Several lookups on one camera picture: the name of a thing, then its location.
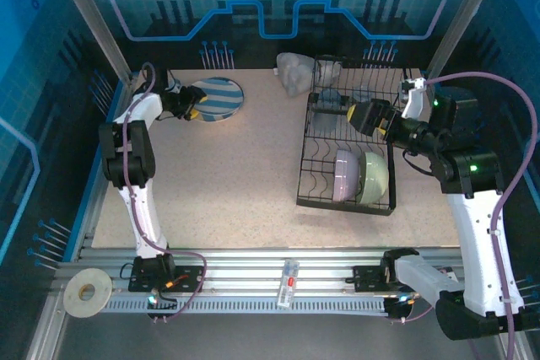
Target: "enclosure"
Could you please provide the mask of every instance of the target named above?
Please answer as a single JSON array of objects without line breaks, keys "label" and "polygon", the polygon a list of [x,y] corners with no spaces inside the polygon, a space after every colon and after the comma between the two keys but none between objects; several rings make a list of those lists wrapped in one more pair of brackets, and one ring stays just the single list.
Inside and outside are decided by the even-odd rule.
[{"label": "enclosure", "polygon": [[[186,358],[253,358],[230,343],[232,330],[253,334],[248,346],[260,350],[258,358],[361,351],[366,358],[473,358],[466,342],[442,335],[434,315],[402,330],[343,317],[396,297],[358,294],[345,282],[353,266],[377,265],[389,248],[416,248],[432,266],[452,267],[463,278],[439,182],[412,169],[384,133],[355,131],[347,114],[363,98],[402,110],[402,80],[464,71],[508,78],[538,111],[540,0],[3,0],[3,10],[3,358],[165,357],[182,347]],[[276,68],[283,52],[315,58],[309,90],[295,97]],[[100,125],[116,119],[144,82],[145,62],[168,69],[182,85],[226,78],[241,92],[229,116],[202,111],[191,121],[156,121],[149,130],[164,235],[171,248],[208,260],[194,314],[172,320],[178,325],[169,330],[147,329],[147,294],[129,293],[121,275],[135,257],[135,239],[126,204],[103,175],[98,137]],[[331,84],[321,74],[327,62]],[[531,136],[526,106],[500,83],[448,84],[478,99],[478,140],[497,153],[508,185]],[[421,119],[429,119],[432,102],[433,94],[424,94]],[[338,151],[382,158],[389,180],[379,199],[362,202],[360,188],[336,201]],[[423,157],[411,160],[429,167]],[[526,305],[540,309],[539,166],[536,151],[504,220]],[[300,263],[297,315],[275,307],[286,258]],[[86,268],[106,271],[114,291],[101,314],[78,320],[66,314],[62,296]],[[188,295],[177,298],[183,304]],[[337,327],[341,334],[330,330]],[[427,352],[422,341],[429,341]],[[520,358],[533,358],[537,332],[519,334],[518,343]],[[501,335],[478,348],[495,358],[505,344]]]}]

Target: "beige countertop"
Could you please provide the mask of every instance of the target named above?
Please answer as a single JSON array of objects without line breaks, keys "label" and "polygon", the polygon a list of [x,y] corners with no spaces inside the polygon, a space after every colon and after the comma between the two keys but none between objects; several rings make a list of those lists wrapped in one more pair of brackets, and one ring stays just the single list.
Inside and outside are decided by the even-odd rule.
[{"label": "beige countertop", "polygon": [[[291,99],[270,69],[176,71],[183,84],[235,80],[245,102],[230,119],[170,119],[149,131],[154,201],[171,247],[457,246],[437,180],[395,151],[397,208],[389,217],[297,207],[307,94]],[[415,158],[422,167],[429,167]],[[127,210],[109,185],[93,246],[134,246]]]}]

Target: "blue striped plate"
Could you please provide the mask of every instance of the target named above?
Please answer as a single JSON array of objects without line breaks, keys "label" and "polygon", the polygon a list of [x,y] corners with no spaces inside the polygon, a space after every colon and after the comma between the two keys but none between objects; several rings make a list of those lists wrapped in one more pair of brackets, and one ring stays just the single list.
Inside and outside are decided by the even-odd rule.
[{"label": "blue striped plate", "polygon": [[227,78],[210,78],[195,82],[192,86],[201,88],[207,99],[195,105],[199,115],[195,120],[222,121],[234,114],[244,103],[244,92],[238,83]]}]

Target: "tape roll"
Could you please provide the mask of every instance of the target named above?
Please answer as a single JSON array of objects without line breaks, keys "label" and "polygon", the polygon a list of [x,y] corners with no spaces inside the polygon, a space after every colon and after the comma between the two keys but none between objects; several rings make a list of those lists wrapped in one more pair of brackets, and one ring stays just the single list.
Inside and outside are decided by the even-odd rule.
[{"label": "tape roll", "polygon": [[88,318],[99,313],[109,302],[112,280],[100,269],[77,273],[64,291],[64,309],[75,318]]}]

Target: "dish rack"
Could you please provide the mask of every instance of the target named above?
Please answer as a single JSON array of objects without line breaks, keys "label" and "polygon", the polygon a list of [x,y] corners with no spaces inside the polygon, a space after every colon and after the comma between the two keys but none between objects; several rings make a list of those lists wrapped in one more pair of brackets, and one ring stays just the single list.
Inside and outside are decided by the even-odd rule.
[{"label": "dish rack", "polygon": [[[347,112],[352,104],[369,99],[386,99],[402,110],[404,105],[399,100],[397,91],[399,83],[410,76],[410,70],[408,75],[406,69],[389,62],[334,56],[316,57],[305,114],[297,205],[385,216],[393,212],[396,208],[393,147],[382,139],[378,131],[374,132],[373,137],[357,132],[348,123]],[[332,90],[321,95],[325,89]],[[338,99],[328,103],[327,94],[336,97],[336,91]],[[321,116],[316,115],[329,115],[325,116],[325,119],[330,118],[330,126],[318,126],[317,120],[320,121]],[[354,198],[341,202],[332,201],[338,149],[348,150],[357,157],[362,152],[374,152],[385,158],[389,184],[378,202],[364,205],[356,202]]]}]

